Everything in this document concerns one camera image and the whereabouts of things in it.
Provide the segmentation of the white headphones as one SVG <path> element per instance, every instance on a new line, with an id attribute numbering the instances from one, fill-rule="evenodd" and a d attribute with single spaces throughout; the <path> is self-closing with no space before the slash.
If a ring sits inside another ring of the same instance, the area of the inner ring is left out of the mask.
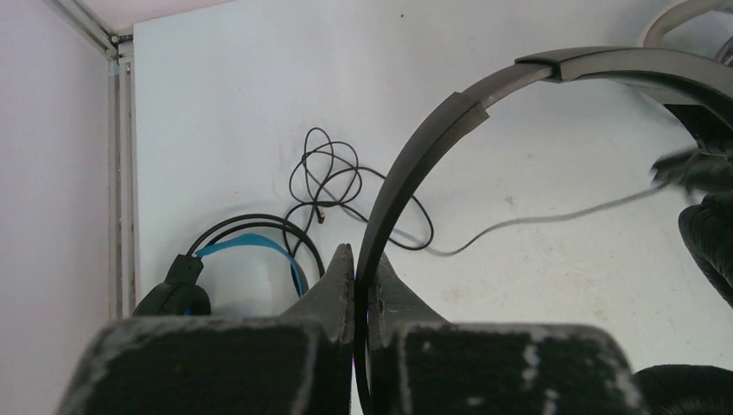
<path id="1" fill-rule="evenodd" d="M 663 38 L 670 31 L 709 12 L 731 15 L 732 0 L 675 1 L 646 25 L 637 45 L 643 48 L 661 48 Z"/>

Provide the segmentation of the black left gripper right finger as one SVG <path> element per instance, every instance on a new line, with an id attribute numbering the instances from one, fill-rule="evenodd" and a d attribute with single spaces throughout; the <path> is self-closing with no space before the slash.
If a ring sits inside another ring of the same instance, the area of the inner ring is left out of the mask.
<path id="1" fill-rule="evenodd" d="M 644 414 L 625 354 L 586 325 L 455 323 L 382 258 L 369 290 L 376 414 Z"/>

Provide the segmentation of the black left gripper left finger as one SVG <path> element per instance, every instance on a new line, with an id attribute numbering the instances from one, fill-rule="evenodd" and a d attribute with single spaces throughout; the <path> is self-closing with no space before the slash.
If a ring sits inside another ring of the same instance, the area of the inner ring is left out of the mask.
<path id="1" fill-rule="evenodd" d="M 60 414 L 347 414 L 354 258 L 268 318 L 140 316 L 103 327 L 81 356 Z"/>

